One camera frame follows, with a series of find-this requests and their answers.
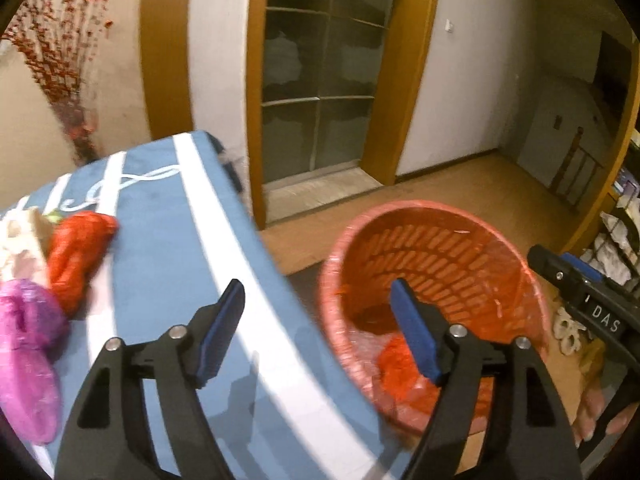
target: striped tablecloth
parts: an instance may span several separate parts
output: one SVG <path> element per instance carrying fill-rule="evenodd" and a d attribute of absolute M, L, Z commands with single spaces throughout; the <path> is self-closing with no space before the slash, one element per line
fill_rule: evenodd
<path fill-rule="evenodd" d="M 63 415 L 104 341 L 158 338 L 214 303 L 232 278 L 246 307 L 200 401 L 228 464 L 247 480 L 399 478 L 409 460 L 343 373 L 276 270 L 205 132 L 120 152 L 61 176 L 14 207 L 95 210 L 120 230 L 55 363 Z M 148 418 L 160 465 L 177 473 L 153 381 Z M 52 474 L 60 436 L 34 456 Z"/>

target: orange bag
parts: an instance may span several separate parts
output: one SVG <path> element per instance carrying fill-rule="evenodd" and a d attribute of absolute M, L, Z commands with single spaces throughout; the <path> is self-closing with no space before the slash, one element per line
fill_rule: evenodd
<path fill-rule="evenodd" d="M 47 260 L 49 285 L 68 317 L 78 311 L 87 280 L 100 266 L 117 229 L 113 216 L 82 211 L 54 231 Z"/>

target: blue device part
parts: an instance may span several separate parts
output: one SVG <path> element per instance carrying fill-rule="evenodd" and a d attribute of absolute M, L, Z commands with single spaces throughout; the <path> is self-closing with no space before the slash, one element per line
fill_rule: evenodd
<path fill-rule="evenodd" d="M 244 286 L 233 280 L 220 297 L 220 308 L 200 346 L 200 363 L 196 376 L 201 383 L 214 378 L 220 371 L 226 351 L 244 312 Z"/>
<path fill-rule="evenodd" d="M 591 280 L 592 282 L 601 282 L 603 280 L 603 276 L 600 272 L 591 267 L 588 263 L 582 261 L 577 256 L 574 256 L 571 253 L 564 253 L 560 257 L 568 264 L 572 264 L 572 266 L 583 273 L 588 280 Z"/>
<path fill-rule="evenodd" d="M 426 323 L 418 313 L 418 303 L 406 282 L 391 284 L 391 310 L 406 339 L 422 375 L 437 384 L 442 376 L 438 365 L 438 346 Z"/>

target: basket rim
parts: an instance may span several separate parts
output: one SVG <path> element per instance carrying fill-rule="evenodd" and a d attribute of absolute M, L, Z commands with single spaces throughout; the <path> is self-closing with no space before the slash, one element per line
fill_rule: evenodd
<path fill-rule="evenodd" d="M 379 206 L 375 206 L 364 213 L 361 213 L 340 234 L 334 246 L 332 247 L 329 257 L 324 261 L 320 269 L 318 280 L 318 298 L 319 298 L 319 310 L 322 320 L 322 328 L 326 334 L 326 338 L 329 341 L 329 345 L 334 351 L 334 355 L 338 359 L 338 362 L 347 373 L 348 377 L 354 384 L 360 389 L 361 393 L 375 405 L 376 409 L 383 413 L 385 416 L 398 422 L 401 427 L 414 433 L 422 433 L 423 426 L 418 426 L 416 420 L 424 421 L 427 415 L 423 412 L 419 412 L 415 408 L 408 405 L 398 404 L 391 406 L 389 403 L 380 402 L 376 397 L 374 386 L 370 377 L 364 370 L 362 363 L 356 358 L 353 344 L 349 340 L 348 327 L 346 320 L 342 314 L 342 308 L 340 304 L 340 294 L 338 293 L 340 284 L 340 268 L 346 256 L 353 240 L 360 234 L 360 232 L 375 219 L 388 214 L 390 212 L 407 209 L 407 208 L 421 208 L 446 211 L 458 216 L 462 216 L 479 226 L 489 231 L 499 241 L 501 241 L 514 256 L 517 257 L 520 262 L 520 267 L 528 277 L 533 287 L 533 294 L 536 298 L 536 303 L 539 307 L 542 321 L 543 332 L 543 346 L 540 349 L 540 357 L 543 362 L 546 362 L 548 358 L 548 348 L 550 345 L 550 333 L 551 333 L 551 316 L 548 310 L 546 299 L 542 293 L 540 283 L 535 277 L 532 270 L 517 250 L 515 245 L 507 240 L 504 235 L 498 231 L 495 227 L 488 224 L 484 220 L 477 216 L 459 209 L 454 206 L 446 205 L 440 202 L 433 202 L 430 200 L 398 200 L 394 202 L 387 202 Z M 477 416 L 474 418 L 470 428 L 470 434 L 479 433 L 486 429 L 487 420 L 484 416 Z"/>

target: metal screw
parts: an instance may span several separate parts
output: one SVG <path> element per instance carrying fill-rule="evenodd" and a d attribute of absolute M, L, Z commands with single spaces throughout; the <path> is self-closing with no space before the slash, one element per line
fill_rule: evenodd
<path fill-rule="evenodd" d="M 107 349 L 107 351 L 113 352 L 114 350 L 120 348 L 120 345 L 122 345 L 122 339 L 120 339 L 119 337 L 112 337 L 104 344 L 104 347 Z"/>
<path fill-rule="evenodd" d="M 171 339 L 182 339 L 186 335 L 187 335 L 187 327 L 185 327 L 184 325 L 172 326 L 169 329 L 169 337 Z"/>
<path fill-rule="evenodd" d="M 451 325 L 449 332 L 453 337 L 464 337 L 468 334 L 468 330 L 462 325 Z"/>
<path fill-rule="evenodd" d="M 521 336 L 516 338 L 516 346 L 520 350 L 529 350 L 531 348 L 531 341 L 529 338 Z"/>

